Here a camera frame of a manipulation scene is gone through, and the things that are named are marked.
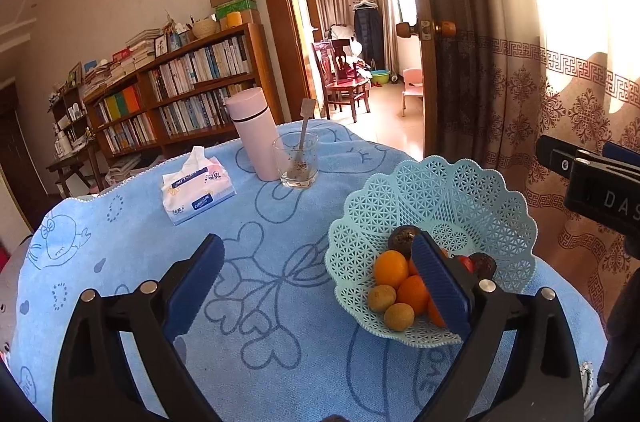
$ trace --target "small wooden table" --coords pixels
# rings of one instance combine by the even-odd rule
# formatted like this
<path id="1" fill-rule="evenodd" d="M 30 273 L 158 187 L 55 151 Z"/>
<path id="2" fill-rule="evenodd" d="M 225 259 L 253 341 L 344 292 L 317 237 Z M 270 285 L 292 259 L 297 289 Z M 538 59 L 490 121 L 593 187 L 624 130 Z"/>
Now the small wooden table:
<path id="1" fill-rule="evenodd" d="M 100 149 L 97 142 L 88 141 L 85 147 L 80 149 L 78 152 L 71 153 L 63 158 L 59 158 L 54 163 L 47 166 L 47 169 L 51 173 L 53 173 L 54 171 L 58 172 L 58 176 L 60 177 L 60 185 L 62 186 L 65 198 L 71 197 L 71 191 L 69 191 L 69 187 L 66 185 L 66 179 L 68 179 L 73 174 L 78 175 L 84 185 L 88 188 L 91 188 L 91 184 L 80 171 L 85 161 L 87 160 L 89 161 L 89 164 L 91 164 L 91 170 L 94 172 L 93 177 L 90 178 L 93 178 L 95 180 L 95 183 L 98 186 L 98 190 L 104 190 L 102 175 L 100 175 L 100 169 L 98 168 L 98 160 L 97 158 L 95 158 L 96 149 Z"/>

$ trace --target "red box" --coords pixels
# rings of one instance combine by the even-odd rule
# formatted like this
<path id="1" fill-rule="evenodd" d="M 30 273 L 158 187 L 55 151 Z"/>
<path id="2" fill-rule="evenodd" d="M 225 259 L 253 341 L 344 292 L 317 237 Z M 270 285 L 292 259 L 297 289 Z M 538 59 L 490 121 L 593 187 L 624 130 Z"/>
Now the red box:
<path id="1" fill-rule="evenodd" d="M 129 50 L 129 47 L 127 48 L 123 48 L 121 51 L 116 52 L 116 54 L 113 55 L 113 62 L 120 62 L 123 59 L 127 59 L 129 56 L 131 56 L 131 51 Z"/>

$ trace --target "fruit basket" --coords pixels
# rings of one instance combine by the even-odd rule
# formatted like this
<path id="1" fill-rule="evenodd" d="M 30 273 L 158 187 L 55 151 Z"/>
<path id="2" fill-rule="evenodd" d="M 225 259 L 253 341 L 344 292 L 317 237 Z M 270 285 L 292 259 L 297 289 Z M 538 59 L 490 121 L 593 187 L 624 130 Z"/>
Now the fruit basket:
<path id="1" fill-rule="evenodd" d="M 374 261 L 399 225 L 428 231 L 449 256 L 492 256 L 495 282 L 505 291 L 521 293 L 534 275 L 536 222 L 524 196 L 509 191 L 500 173 L 467 159 L 450 164 L 432 156 L 401 162 L 391 175 L 372 175 L 363 189 L 347 197 L 344 216 L 329 228 L 324 256 L 338 303 L 377 336 L 418 348 L 460 342 L 458 335 L 423 316 L 406 331 L 394 332 L 367 306 L 367 293 L 375 285 Z"/>

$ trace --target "door knob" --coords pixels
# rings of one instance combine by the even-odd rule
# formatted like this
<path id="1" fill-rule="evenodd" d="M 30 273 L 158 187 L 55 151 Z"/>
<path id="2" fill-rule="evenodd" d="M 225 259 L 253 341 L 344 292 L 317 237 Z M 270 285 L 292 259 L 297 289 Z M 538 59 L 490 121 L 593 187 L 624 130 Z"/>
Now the door knob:
<path id="1" fill-rule="evenodd" d="M 444 38 L 454 38 L 456 35 L 456 24 L 453 22 L 441 22 L 435 24 L 435 30 L 437 34 L 442 35 Z M 402 22 L 396 25 L 396 34 L 400 38 L 410 38 L 412 36 L 420 35 L 422 40 L 428 41 L 431 39 L 431 22 L 428 20 L 421 20 L 420 25 L 409 25 L 407 22 Z"/>

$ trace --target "glass cup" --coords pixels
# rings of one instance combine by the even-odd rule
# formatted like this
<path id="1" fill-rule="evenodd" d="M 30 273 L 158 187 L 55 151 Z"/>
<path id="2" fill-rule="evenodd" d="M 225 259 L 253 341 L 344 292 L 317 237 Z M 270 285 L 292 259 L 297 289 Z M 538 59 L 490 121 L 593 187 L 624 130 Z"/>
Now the glass cup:
<path id="1" fill-rule="evenodd" d="M 289 188 L 307 189 L 318 177 L 318 136 L 305 135 L 300 149 L 300 132 L 284 133 L 273 142 L 280 182 Z"/>

